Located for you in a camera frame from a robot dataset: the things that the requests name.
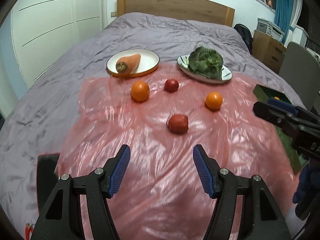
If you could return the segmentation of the green rectangular tray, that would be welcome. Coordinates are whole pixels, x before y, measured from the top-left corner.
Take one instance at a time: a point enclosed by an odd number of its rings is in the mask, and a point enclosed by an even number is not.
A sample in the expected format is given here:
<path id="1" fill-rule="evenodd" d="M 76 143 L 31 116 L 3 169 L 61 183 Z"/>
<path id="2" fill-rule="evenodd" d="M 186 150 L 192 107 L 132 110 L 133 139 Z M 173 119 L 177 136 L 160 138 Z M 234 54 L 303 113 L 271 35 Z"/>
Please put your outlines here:
<path id="1" fill-rule="evenodd" d="M 253 89 L 253 94 L 257 97 L 258 101 L 261 101 L 263 103 L 268 103 L 270 99 L 274 99 L 276 97 L 279 100 L 291 104 L 291 101 L 284 93 L 262 85 L 256 85 Z M 304 160 L 302 158 L 302 155 L 299 155 L 297 151 L 292 147 L 291 138 L 282 131 L 281 127 L 279 127 L 279 125 L 282 125 L 282 118 L 284 118 L 285 116 L 281 113 L 277 113 L 275 110 L 269 109 L 267 109 L 266 111 L 263 110 L 263 114 L 265 114 L 263 115 L 263 117 L 267 117 L 267 121 L 274 124 L 279 139 L 290 161 L 293 173 L 298 174 L 300 170 L 306 165 L 307 161 Z"/>

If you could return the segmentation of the grey office chair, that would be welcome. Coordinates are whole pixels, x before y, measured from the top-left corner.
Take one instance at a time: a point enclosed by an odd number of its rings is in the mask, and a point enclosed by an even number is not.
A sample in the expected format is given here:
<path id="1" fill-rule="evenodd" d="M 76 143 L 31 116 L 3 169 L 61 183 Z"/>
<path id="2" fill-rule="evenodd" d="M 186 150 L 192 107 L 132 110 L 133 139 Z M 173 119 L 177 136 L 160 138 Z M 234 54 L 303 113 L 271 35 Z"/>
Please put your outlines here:
<path id="1" fill-rule="evenodd" d="M 311 110 L 319 91 L 319 62 L 303 46 L 290 42 L 279 71 L 299 95 L 306 109 Z"/>

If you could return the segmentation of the wooden nightstand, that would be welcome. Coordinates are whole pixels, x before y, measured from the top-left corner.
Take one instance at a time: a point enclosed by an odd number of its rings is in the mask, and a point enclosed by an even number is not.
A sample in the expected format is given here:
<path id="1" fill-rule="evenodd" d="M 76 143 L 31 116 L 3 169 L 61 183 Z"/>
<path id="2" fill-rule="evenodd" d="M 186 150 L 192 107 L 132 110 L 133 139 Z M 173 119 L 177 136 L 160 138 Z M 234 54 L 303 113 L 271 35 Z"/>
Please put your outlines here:
<path id="1" fill-rule="evenodd" d="M 280 71 L 285 52 L 286 48 L 272 36 L 254 31 L 252 55 L 276 74 Z"/>

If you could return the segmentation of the black backpack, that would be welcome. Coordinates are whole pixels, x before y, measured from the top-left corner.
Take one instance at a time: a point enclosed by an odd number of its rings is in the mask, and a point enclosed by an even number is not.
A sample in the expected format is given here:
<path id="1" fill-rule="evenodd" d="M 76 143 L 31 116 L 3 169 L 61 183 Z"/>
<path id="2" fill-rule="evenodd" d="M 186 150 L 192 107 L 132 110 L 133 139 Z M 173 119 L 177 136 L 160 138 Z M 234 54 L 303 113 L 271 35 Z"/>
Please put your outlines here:
<path id="1" fill-rule="evenodd" d="M 239 33 L 251 54 L 253 49 L 253 37 L 250 30 L 245 25 L 240 23 L 236 24 L 234 29 Z"/>

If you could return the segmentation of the white storage box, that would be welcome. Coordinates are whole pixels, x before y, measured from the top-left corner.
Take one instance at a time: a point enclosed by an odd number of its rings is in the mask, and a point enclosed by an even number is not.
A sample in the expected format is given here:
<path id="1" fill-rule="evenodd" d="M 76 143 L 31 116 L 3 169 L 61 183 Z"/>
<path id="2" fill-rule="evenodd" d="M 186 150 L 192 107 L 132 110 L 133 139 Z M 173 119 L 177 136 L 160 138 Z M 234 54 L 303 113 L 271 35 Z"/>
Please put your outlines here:
<path id="1" fill-rule="evenodd" d="M 257 28 L 258 31 L 265 33 L 278 42 L 283 42 L 284 32 L 273 22 L 263 18 L 258 18 Z"/>

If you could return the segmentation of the green leafy vegetable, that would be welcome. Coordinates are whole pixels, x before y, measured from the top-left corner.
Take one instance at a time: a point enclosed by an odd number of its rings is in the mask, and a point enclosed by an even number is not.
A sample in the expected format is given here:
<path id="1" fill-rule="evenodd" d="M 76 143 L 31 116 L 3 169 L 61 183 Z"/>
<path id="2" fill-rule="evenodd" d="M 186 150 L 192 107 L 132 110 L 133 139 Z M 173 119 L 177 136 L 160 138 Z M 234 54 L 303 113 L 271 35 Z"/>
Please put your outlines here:
<path id="1" fill-rule="evenodd" d="M 192 73 L 213 80 L 222 79 L 223 58 L 214 49 L 196 48 L 188 58 L 188 69 Z"/>

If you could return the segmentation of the right blue curtain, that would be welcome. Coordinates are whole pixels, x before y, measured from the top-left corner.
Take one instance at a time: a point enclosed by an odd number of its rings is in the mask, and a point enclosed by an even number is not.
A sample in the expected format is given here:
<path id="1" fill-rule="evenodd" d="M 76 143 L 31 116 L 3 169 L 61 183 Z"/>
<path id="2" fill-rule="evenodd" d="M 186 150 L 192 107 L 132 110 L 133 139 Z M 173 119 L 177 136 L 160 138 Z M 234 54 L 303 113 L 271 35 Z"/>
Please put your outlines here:
<path id="1" fill-rule="evenodd" d="M 294 0 L 277 0 L 274 24 L 283 31 L 282 44 L 285 43 L 291 27 L 291 16 L 293 12 Z"/>

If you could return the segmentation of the white striped plate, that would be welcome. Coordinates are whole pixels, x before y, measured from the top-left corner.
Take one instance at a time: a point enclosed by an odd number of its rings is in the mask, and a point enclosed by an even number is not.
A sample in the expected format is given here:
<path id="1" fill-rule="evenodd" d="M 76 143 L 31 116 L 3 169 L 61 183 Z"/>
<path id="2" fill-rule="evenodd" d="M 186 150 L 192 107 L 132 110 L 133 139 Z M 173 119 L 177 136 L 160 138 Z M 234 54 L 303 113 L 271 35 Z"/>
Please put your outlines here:
<path id="1" fill-rule="evenodd" d="M 207 83 L 207 84 L 211 84 L 211 85 L 218 85 L 218 84 L 227 83 L 227 82 L 231 81 L 231 79 L 233 77 L 232 72 L 224 65 L 222 66 L 221 79 L 219 79 L 219 80 L 210 79 L 210 78 L 207 78 L 204 76 L 196 75 L 188 69 L 189 55 L 179 56 L 177 58 L 177 64 L 179 65 L 180 70 L 182 72 L 184 72 L 184 74 L 186 74 L 187 76 L 191 77 L 192 79 L 195 79 L 195 80 L 200 81 L 202 83 Z"/>

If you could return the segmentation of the small red tomato back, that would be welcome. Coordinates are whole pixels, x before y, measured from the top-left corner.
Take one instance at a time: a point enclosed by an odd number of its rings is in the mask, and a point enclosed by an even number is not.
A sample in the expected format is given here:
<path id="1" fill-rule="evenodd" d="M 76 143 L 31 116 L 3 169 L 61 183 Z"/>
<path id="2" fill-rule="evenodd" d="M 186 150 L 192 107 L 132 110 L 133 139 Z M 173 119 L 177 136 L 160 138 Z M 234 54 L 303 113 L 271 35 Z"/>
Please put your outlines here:
<path id="1" fill-rule="evenodd" d="M 176 92 L 179 88 L 179 83 L 176 79 L 167 79 L 164 84 L 164 90 L 173 93 Z"/>

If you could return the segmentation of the pink plastic sheet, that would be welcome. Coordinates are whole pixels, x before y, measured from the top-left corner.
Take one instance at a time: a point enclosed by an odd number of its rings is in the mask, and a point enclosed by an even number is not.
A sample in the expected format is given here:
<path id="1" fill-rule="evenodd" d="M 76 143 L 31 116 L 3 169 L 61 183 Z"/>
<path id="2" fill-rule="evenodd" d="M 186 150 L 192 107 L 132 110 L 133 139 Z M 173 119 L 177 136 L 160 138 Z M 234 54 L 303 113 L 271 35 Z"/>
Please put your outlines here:
<path id="1" fill-rule="evenodd" d="M 167 79 L 179 88 L 164 90 Z M 119 192 L 108 201 L 121 239 L 202 239 L 215 202 L 205 194 L 193 162 L 193 147 L 237 176 L 260 175 L 282 214 L 295 219 L 293 194 L 298 176 L 275 127 L 253 111 L 258 84 L 244 74 L 219 86 L 184 75 L 175 64 L 161 64 L 143 77 L 150 97 L 131 99 L 133 80 L 114 77 L 84 79 L 78 92 L 80 116 L 63 143 L 58 174 L 85 176 L 116 155 L 121 145 L 131 149 L 130 163 Z M 218 111 L 205 105 L 210 92 L 219 92 Z M 174 114 L 189 119 L 187 133 L 167 128 Z"/>

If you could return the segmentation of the wooden headboard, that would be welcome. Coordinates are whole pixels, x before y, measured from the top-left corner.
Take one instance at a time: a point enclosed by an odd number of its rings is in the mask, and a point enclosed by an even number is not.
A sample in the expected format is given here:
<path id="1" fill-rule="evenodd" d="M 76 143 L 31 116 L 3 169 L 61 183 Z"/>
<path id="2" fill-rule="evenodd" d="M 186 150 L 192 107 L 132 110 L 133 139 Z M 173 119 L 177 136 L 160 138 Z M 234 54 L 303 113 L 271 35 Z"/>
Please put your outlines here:
<path id="1" fill-rule="evenodd" d="M 117 16 L 139 12 L 231 27 L 235 9 L 209 0 L 117 0 Z"/>

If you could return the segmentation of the orange rimmed white plate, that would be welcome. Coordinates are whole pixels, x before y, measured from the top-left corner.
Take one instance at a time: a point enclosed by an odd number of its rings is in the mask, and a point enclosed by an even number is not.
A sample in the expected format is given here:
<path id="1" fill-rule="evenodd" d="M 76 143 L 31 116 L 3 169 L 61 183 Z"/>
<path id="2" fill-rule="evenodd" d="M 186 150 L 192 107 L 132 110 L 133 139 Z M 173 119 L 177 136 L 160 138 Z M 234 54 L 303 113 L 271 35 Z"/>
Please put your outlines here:
<path id="1" fill-rule="evenodd" d="M 116 70 L 116 63 L 123 57 L 132 57 L 135 54 L 140 55 L 140 62 L 130 74 L 121 74 Z M 159 56 L 153 51 L 146 49 L 129 49 L 114 54 L 106 64 L 106 71 L 114 77 L 133 78 L 148 75 L 155 71 L 159 64 Z"/>

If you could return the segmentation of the orange carrot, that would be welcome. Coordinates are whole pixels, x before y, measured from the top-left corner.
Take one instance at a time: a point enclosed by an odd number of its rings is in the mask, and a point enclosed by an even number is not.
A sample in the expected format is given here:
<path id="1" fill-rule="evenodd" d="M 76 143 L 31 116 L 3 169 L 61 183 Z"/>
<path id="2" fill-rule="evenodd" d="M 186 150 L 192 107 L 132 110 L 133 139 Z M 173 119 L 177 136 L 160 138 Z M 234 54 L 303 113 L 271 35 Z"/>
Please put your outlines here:
<path id="1" fill-rule="evenodd" d="M 140 60 L 140 54 L 121 57 L 116 62 L 116 70 L 120 74 L 131 74 L 139 66 Z"/>

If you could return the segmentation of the white wardrobe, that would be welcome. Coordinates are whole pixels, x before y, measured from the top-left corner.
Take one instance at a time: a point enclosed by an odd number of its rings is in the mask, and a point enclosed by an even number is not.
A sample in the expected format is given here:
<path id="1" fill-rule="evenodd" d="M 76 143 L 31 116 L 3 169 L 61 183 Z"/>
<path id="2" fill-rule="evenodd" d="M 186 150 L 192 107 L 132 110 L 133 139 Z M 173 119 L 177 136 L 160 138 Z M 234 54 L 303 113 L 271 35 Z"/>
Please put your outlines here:
<path id="1" fill-rule="evenodd" d="M 18 0 L 11 35 L 26 87 L 72 46 L 101 30 L 101 0 Z"/>

